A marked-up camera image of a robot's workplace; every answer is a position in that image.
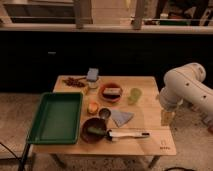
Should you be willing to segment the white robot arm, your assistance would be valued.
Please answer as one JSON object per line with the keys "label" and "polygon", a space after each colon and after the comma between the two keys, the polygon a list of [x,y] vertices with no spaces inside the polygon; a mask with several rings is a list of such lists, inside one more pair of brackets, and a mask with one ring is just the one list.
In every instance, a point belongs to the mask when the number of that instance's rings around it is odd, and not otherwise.
{"label": "white robot arm", "polygon": [[203,84],[206,70],[199,63],[173,68],[164,75],[165,86],[159,93],[159,102],[167,111],[173,111],[182,100],[198,106],[206,117],[203,122],[213,124],[213,89]]}

